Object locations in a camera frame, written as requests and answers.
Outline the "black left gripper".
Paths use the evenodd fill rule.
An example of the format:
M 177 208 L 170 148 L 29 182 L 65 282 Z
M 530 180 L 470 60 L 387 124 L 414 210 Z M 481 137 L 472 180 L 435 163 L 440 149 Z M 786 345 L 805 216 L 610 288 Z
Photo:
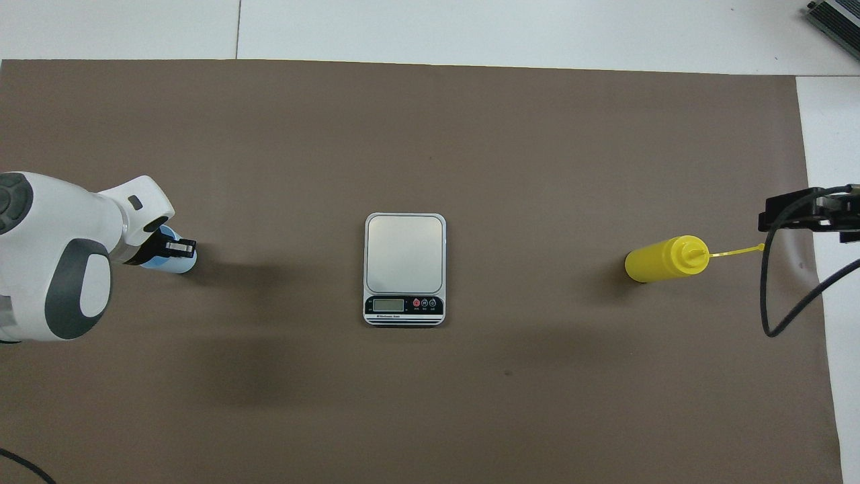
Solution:
M 164 229 L 157 229 L 141 246 L 136 248 L 132 257 L 124 261 L 124 264 L 126 266 L 144 266 L 145 264 L 159 266 L 165 263 L 167 258 L 193 259 L 196 257 L 196 245 L 196 240 L 191 239 L 168 240 L 168 233 Z

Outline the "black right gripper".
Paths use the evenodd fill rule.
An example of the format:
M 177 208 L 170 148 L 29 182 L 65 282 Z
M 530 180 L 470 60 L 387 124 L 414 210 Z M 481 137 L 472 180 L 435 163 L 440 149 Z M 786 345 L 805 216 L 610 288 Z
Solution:
M 824 189 L 804 189 L 780 196 L 768 197 L 765 210 L 758 215 L 758 231 L 767 232 L 780 212 L 802 196 L 819 193 Z M 792 210 L 780 229 L 809 229 L 813 232 L 830 232 L 824 221 L 835 223 L 836 214 L 844 209 L 841 243 L 859 242 L 859 195 L 825 195 L 807 201 Z

